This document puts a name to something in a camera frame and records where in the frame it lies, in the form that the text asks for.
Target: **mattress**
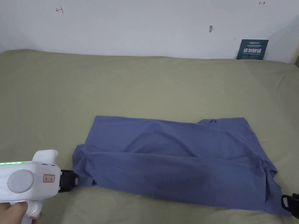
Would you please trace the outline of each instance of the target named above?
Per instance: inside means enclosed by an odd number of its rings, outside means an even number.
[[[299,69],[281,62],[87,56],[33,50],[0,54],[1,161],[56,149],[72,169],[96,115],[180,122],[244,117],[278,170],[299,192]],[[296,223],[261,211],[151,199],[100,187],[44,200],[41,223]]]

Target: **wrinkled fabric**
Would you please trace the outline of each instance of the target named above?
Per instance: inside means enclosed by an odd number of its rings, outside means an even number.
[[[277,170],[244,118],[195,124],[96,116],[73,166],[80,187],[290,215]]]

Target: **sticker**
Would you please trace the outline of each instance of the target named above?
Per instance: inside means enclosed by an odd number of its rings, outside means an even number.
[[[55,181],[55,175],[45,174],[44,183],[53,183]]]

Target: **red marking on wall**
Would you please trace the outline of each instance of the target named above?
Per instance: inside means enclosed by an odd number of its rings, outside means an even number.
[[[56,12],[59,12],[59,10],[61,10],[62,13],[64,13],[62,7],[61,7],[61,9],[57,9],[57,8],[56,8]]]

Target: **human hand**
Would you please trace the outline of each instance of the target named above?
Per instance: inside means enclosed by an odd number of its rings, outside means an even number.
[[[27,211],[27,202],[19,202],[12,206],[9,203],[0,203],[0,224],[21,224],[22,219]],[[38,217],[33,217],[32,224],[37,224]]]

